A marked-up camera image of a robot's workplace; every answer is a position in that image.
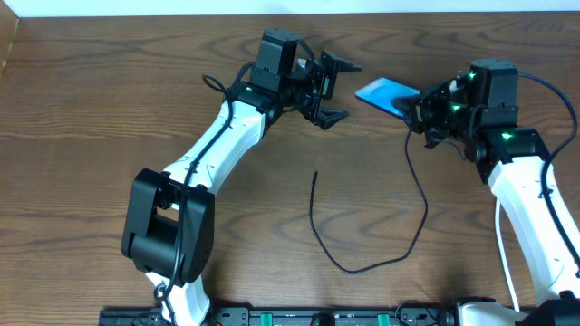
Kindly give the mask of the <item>blue Galaxy smartphone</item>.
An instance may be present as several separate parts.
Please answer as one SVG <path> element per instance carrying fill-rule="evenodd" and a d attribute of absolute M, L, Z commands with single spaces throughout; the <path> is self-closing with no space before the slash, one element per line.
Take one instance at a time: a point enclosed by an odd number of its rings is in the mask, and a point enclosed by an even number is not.
<path fill-rule="evenodd" d="M 379 78 L 358 90 L 355 98 L 383 111 L 396 119 L 406 120 L 408 110 L 394 104 L 396 99 L 408 98 L 420 92 L 410 86 L 387 78 Z"/>

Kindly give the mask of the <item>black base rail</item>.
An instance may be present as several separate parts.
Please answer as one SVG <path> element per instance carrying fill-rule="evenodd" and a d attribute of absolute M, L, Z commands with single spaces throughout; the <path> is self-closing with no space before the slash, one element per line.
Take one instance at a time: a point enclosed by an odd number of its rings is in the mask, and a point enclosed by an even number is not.
<path fill-rule="evenodd" d="M 171 325 L 161 317 L 160 308 L 148 310 L 103 310 L 99 326 Z M 208 313 L 203 326 L 385 326 L 385 325 L 459 325 L 449 311 L 404 306 L 394 310 L 313 311 L 257 310 L 220 307 Z"/>

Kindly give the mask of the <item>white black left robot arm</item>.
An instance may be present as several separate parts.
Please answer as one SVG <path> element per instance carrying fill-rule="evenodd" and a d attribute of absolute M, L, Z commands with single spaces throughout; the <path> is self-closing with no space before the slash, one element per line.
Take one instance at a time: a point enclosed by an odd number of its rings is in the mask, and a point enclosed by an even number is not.
<path fill-rule="evenodd" d="M 314 55 L 290 30 L 268 28 L 256 60 L 230 86 L 203 75 L 222 95 L 219 113 L 181 158 L 134 178 L 121 239 L 122 254 L 153 283 L 164 322 L 199 325 L 208 314 L 202 272 L 214 244 L 216 195 L 238 161 L 285 113 L 298 111 L 322 130 L 348 117 L 322 102 L 339 73 L 359 69 L 327 51 Z"/>

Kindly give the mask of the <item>brown wooden side panel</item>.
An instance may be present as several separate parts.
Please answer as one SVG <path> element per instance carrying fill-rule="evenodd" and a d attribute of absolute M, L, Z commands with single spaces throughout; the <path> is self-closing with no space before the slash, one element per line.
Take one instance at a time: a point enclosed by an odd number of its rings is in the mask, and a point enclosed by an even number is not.
<path fill-rule="evenodd" d="M 9 53 L 12 49 L 20 18 L 1 1 L 0 4 L 0 64 L 1 73 L 4 73 Z"/>

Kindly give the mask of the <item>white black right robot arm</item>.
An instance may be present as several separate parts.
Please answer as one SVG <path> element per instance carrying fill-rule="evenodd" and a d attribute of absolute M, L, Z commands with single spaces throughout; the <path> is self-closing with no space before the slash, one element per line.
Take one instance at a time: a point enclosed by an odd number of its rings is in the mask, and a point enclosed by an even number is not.
<path fill-rule="evenodd" d="M 539 132 L 517 123 L 517 84 L 507 60 L 479 59 L 466 73 L 423 91 L 391 89 L 393 113 L 426 138 L 465 146 L 482 179 L 506 212 L 527 261 L 536 308 L 518 312 L 491 299 L 455 301 L 446 325 L 576 325 L 579 322 L 579 230 L 559 193 Z"/>

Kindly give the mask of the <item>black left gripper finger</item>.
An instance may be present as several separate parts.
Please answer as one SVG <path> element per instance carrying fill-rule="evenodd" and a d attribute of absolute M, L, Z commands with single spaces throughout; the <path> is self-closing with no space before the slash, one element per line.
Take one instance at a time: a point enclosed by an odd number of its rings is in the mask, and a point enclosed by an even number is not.
<path fill-rule="evenodd" d="M 361 66 L 348 62 L 328 51 L 321 51 L 320 65 L 322 67 L 323 75 L 331 75 L 340 72 L 361 72 L 363 70 Z"/>
<path fill-rule="evenodd" d="M 320 108 L 315 114 L 315 125 L 322 130 L 328 130 L 337 122 L 348 118 L 350 113 L 347 110 Z"/>

